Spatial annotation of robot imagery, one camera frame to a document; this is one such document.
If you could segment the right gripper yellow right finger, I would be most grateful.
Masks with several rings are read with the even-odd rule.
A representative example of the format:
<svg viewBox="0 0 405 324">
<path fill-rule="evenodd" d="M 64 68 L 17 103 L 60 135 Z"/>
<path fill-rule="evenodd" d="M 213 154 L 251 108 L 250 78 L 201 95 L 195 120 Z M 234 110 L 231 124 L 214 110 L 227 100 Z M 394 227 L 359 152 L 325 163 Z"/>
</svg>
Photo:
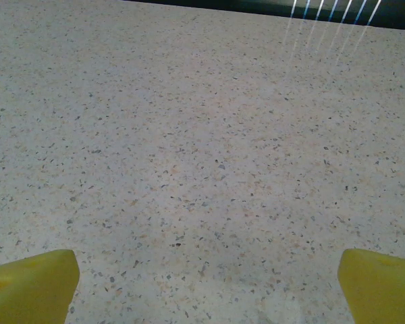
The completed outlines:
<svg viewBox="0 0 405 324">
<path fill-rule="evenodd" d="M 337 277 L 355 323 L 405 323 L 405 259 L 347 249 Z"/>
</svg>

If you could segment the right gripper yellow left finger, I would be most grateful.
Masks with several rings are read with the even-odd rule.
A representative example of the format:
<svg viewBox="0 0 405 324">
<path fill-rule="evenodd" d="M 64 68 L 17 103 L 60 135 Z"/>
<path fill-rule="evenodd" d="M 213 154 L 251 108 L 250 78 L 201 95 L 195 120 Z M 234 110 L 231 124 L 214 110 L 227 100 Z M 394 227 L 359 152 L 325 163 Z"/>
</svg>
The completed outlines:
<svg viewBox="0 0 405 324">
<path fill-rule="evenodd" d="M 65 323 L 79 278 L 73 250 L 0 265 L 0 324 Z"/>
</svg>

